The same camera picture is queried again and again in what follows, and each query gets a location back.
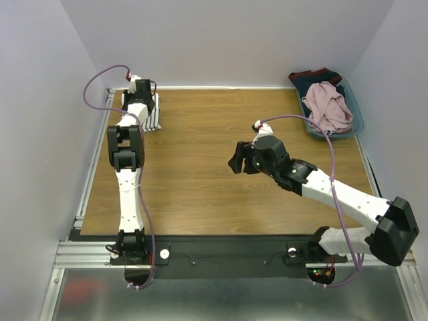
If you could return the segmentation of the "black white striped tank top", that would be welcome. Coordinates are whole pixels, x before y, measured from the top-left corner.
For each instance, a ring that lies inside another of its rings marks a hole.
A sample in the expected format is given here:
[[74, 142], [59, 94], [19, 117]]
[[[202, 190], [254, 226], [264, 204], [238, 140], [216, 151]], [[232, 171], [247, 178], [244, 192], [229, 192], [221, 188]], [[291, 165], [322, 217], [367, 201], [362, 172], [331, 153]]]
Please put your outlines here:
[[125, 102], [125, 95], [127, 91], [123, 92], [121, 95], [121, 102], [123, 110], [127, 107], [128, 113], [121, 117], [119, 123], [117, 124], [120, 127], [137, 125], [135, 115], [141, 124], [143, 132], [152, 132], [155, 130], [160, 130], [161, 126], [159, 124], [160, 118], [160, 106], [159, 106], [159, 95], [154, 95], [154, 107], [151, 111], [148, 110], [148, 106], [143, 103], [133, 103]]

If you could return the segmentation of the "pink tank top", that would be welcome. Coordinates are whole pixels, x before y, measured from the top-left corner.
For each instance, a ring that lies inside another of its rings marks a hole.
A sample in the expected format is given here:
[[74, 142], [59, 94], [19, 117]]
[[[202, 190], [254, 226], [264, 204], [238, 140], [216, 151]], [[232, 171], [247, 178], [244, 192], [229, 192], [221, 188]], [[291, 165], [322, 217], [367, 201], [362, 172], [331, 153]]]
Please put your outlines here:
[[312, 84], [302, 103], [309, 109], [308, 118], [316, 125], [316, 131], [336, 134], [351, 129], [353, 115], [344, 96], [330, 82]]

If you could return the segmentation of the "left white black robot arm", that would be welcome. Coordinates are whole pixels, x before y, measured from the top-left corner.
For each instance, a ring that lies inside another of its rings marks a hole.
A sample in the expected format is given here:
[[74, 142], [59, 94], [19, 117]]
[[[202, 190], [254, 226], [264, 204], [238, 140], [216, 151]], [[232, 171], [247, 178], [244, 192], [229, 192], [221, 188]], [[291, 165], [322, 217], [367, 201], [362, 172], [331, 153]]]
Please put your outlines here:
[[144, 165], [143, 130], [155, 106], [151, 81], [131, 76], [122, 94], [121, 120], [107, 128], [108, 156], [119, 188], [120, 225], [115, 245], [110, 246], [112, 259], [126, 263], [146, 263], [148, 246], [144, 243], [144, 222], [140, 214], [140, 175]]

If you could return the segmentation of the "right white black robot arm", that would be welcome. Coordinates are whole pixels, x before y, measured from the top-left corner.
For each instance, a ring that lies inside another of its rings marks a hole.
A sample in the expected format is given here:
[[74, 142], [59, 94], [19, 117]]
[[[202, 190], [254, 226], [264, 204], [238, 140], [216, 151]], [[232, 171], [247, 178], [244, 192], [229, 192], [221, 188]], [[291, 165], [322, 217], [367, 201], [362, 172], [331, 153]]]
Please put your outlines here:
[[228, 162], [235, 174], [263, 173], [282, 189], [341, 210], [360, 223], [347, 230], [323, 227], [308, 244], [309, 256], [322, 261], [329, 255], [373, 255], [391, 266], [400, 266], [419, 234], [410, 203], [375, 197], [340, 181], [304, 160], [291, 158], [273, 135], [253, 142], [238, 142]]

